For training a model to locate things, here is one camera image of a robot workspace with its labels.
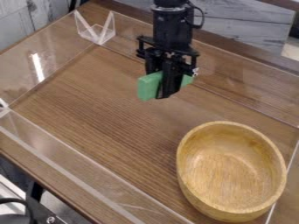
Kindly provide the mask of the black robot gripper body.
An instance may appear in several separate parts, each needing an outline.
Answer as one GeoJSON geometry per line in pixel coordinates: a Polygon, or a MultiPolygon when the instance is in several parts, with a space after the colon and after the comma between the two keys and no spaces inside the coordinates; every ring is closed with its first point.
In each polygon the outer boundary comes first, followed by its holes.
{"type": "Polygon", "coordinates": [[[196,76],[196,59],[199,52],[192,49],[192,30],[200,29],[204,20],[193,23],[195,11],[203,10],[195,5],[153,5],[153,36],[140,35],[136,56],[145,59],[147,54],[161,56],[163,62],[172,60],[184,71],[184,74],[196,76]]]}

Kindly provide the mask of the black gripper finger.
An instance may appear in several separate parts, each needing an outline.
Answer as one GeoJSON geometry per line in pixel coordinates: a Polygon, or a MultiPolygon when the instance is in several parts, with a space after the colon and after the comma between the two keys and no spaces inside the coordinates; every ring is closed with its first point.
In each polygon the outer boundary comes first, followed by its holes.
{"type": "Polygon", "coordinates": [[[152,74],[161,70],[161,56],[156,54],[147,54],[144,57],[145,73],[152,74]]]}
{"type": "Polygon", "coordinates": [[[167,59],[163,62],[163,77],[159,83],[156,99],[168,98],[176,92],[180,91],[184,71],[181,66],[173,62],[171,59],[167,59]]]}

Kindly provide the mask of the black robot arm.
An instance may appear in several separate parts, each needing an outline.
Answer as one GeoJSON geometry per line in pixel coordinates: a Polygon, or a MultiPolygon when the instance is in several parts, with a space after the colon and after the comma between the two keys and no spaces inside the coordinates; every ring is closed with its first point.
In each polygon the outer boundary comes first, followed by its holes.
{"type": "Polygon", "coordinates": [[[153,0],[153,36],[140,35],[136,56],[144,59],[145,75],[137,80],[141,101],[164,99],[192,83],[199,52],[192,48],[192,30],[205,17],[191,0],[153,0]]]}

